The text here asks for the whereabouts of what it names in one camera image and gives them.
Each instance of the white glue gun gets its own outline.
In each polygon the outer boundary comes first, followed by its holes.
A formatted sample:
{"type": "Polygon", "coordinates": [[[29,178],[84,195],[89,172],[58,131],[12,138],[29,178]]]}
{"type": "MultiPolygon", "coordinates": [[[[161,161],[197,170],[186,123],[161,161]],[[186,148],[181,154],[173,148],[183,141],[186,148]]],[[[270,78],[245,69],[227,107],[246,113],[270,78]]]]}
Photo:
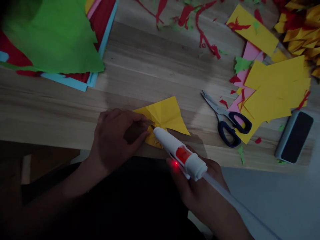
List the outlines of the white glue gun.
{"type": "Polygon", "coordinates": [[[186,145],[166,130],[160,127],[154,128],[154,126],[152,126],[152,128],[153,133],[160,144],[168,152],[170,157],[175,160],[187,179],[190,179],[191,177],[193,180],[197,181],[203,177],[207,172],[208,167],[196,153],[187,149],[186,145]]]}

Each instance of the green paper scrap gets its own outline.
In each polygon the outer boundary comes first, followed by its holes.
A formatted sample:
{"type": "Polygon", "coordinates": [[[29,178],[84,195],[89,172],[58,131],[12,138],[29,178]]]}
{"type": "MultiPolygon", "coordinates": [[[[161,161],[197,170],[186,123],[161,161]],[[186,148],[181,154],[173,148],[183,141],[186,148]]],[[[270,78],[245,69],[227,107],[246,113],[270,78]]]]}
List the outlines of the green paper scrap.
{"type": "Polygon", "coordinates": [[[204,55],[204,52],[200,53],[200,54],[198,55],[198,58],[201,58],[203,55],[204,55]]]}
{"type": "Polygon", "coordinates": [[[259,23],[258,23],[257,21],[253,22],[253,27],[254,27],[254,29],[256,30],[256,33],[258,34],[258,33],[259,33],[259,30],[258,30],[258,28],[259,28],[259,23]]]}
{"type": "Polygon", "coordinates": [[[284,127],[285,127],[285,125],[284,125],[284,124],[282,124],[282,125],[279,127],[279,131],[280,131],[280,132],[283,132],[284,127]]]}
{"type": "Polygon", "coordinates": [[[242,57],[236,57],[236,65],[234,66],[234,70],[236,73],[241,72],[243,70],[247,70],[251,67],[253,61],[249,61],[242,57]]]}
{"type": "Polygon", "coordinates": [[[31,60],[33,71],[101,72],[104,65],[85,4],[86,0],[16,0],[4,16],[2,30],[31,60]]]}
{"type": "Polygon", "coordinates": [[[219,49],[219,53],[224,54],[224,55],[229,55],[229,53],[228,53],[228,52],[223,51],[223,50],[221,50],[221,49],[219,49]]]}
{"type": "Polygon", "coordinates": [[[282,161],[282,160],[280,160],[280,159],[277,160],[277,163],[278,163],[279,165],[286,165],[286,164],[287,164],[287,162],[282,161]]]}

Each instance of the red paper scrap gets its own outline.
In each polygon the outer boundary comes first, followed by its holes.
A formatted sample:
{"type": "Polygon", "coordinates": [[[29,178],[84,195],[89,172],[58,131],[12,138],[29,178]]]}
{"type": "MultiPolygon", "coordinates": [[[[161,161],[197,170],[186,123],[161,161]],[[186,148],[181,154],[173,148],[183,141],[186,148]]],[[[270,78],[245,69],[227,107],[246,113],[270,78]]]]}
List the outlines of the red paper scrap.
{"type": "Polygon", "coordinates": [[[220,56],[220,54],[219,54],[219,50],[218,50],[217,46],[216,46],[216,45],[213,45],[213,46],[211,46],[211,48],[213,49],[214,54],[217,56],[217,58],[220,59],[221,56],[220,56]]]}
{"type": "Polygon", "coordinates": [[[308,100],[310,93],[311,93],[311,91],[308,91],[307,94],[304,95],[304,98],[302,99],[301,103],[299,104],[299,107],[297,107],[296,110],[300,110],[303,107],[305,101],[308,100]]]}
{"type": "Polygon", "coordinates": [[[197,14],[196,14],[196,26],[197,26],[197,29],[198,29],[198,31],[199,31],[199,33],[200,33],[200,46],[201,46],[201,44],[202,44],[202,39],[204,39],[204,41],[206,42],[208,48],[210,49],[210,51],[212,52],[213,55],[216,55],[216,54],[215,54],[215,51],[214,51],[213,47],[211,46],[211,44],[209,43],[206,35],[204,34],[204,32],[203,32],[203,31],[201,30],[201,28],[199,27],[199,16],[200,16],[200,14],[201,14],[204,10],[210,8],[210,7],[211,7],[213,4],[215,4],[216,2],[217,2],[217,1],[215,0],[215,1],[213,1],[213,2],[210,2],[210,3],[205,4],[205,5],[197,12],[197,14]]]}
{"type": "Polygon", "coordinates": [[[259,9],[257,8],[256,10],[254,10],[254,17],[260,22],[263,24],[263,20],[262,20],[262,17],[261,17],[261,14],[260,14],[260,11],[259,9]]]}
{"type": "Polygon", "coordinates": [[[242,29],[248,29],[251,25],[239,25],[238,23],[238,17],[236,17],[236,22],[228,23],[228,27],[231,28],[231,30],[234,32],[235,30],[242,30],[242,29]]]}
{"type": "Polygon", "coordinates": [[[152,16],[154,16],[155,18],[157,18],[157,16],[156,15],[154,15],[151,11],[149,11],[141,2],[140,2],[140,0],[136,0],[148,13],[150,13],[152,16]]]}
{"type": "Polygon", "coordinates": [[[240,80],[240,78],[238,78],[237,76],[233,76],[233,77],[229,80],[229,82],[235,83],[235,82],[241,82],[241,80],[240,80]]]}
{"type": "Polygon", "coordinates": [[[259,144],[262,142],[261,137],[259,137],[257,140],[254,141],[256,144],[259,144]]]}
{"type": "Polygon", "coordinates": [[[243,104],[244,104],[244,100],[245,100],[245,98],[244,98],[244,88],[241,89],[241,94],[242,94],[242,104],[241,104],[241,109],[240,109],[240,111],[242,110],[242,107],[243,107],[243,104]]]}
{"type": "Polygon", "coordinates": [[[221,103],[223,103],[224,105],[226,105],[226,107],[228,108],[228,104],[227,104],[227,102],[225,101],[225,100],[220,100],[219,102],[221,102],[221,103]]]}
{"type": "Polygon", "coordinates": [[[187,5],[183,8],[178,25],[182,27],[188,21],[189,14],[194,10],[192,5],[187,5]]]}

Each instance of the paper origami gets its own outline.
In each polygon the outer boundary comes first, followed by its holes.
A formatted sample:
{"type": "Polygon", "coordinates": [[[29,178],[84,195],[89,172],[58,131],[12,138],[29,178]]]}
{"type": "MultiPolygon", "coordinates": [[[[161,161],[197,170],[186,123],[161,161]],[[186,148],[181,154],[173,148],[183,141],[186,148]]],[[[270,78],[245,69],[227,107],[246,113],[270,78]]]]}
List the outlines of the paper origami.
{"type": "MultiPolygon", "coordinates": [[[[180,133],[190,135],[181,117],[177,99],[174,96],[149,106],[139,108],[134,110],[134,112],[145,115],[148,119],[154,122],[155,127],[161,127],[165,130],[169,128],[180,133]]],[[[157,148],[162,148],[161,144],[153,134],[151,126],[148,128],[148,132],[151,134],[147,137],[145,143],[157,148]]]]}
{"type": "Polygon", "coordinates": [[[6,13],[2,30],[36,71],[101,72],[104,65],[85,4],[86,0],[18,0],[6,13]]]}
{"type": "Polygon", "coordinates": [[[229,23],[235,23],[236,19],[240,25],[251,25],[251,27],[248,29],[235,31],[261,49],[261,51],[265,52],[269,56],[272,56],[279,40],[260,22],[255,24],[255,26],[259,29],[257,34],[256,28],[253,26],[254,22],[257,20],[240,4],[238,4],[226,24],[228,25],[229,23]]]}

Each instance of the black scissor handle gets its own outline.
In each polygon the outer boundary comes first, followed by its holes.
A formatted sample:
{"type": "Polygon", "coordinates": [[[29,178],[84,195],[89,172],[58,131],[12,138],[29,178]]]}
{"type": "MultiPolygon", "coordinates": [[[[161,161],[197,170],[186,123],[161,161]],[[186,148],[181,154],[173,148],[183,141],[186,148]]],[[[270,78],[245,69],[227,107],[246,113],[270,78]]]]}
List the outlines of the black scissor handle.
{"type": "Polygon", "coordinates": [[[238,112],[230,112],[229,113],[229,118],[234,121],[235,125],[233,125],[235,128],[239,130],[239,132],[243,134],[248,134],[252,128],[252,123],[247,119],[244,115],[238,112]],[[237,120],[234,118],[234,116],[239,117],[244,124],[246,125],[244,128],[237,122],[237,120]]]}
{"type": "Polygon", "coordinates": [[[222,121],[218,123],[218,132],[222,140],[225,142],[225,144],[228,147],[234,148],[236,146],[239,146],[241,143],[241,139],[236,135],[236,131],[232,129],[226,122],[222,121]],[[228,133],[233,137],[233,142],[230,143],[228,139],[226,138],[226,135],[224,134],[224,130],[226,129],[228,133]]]}

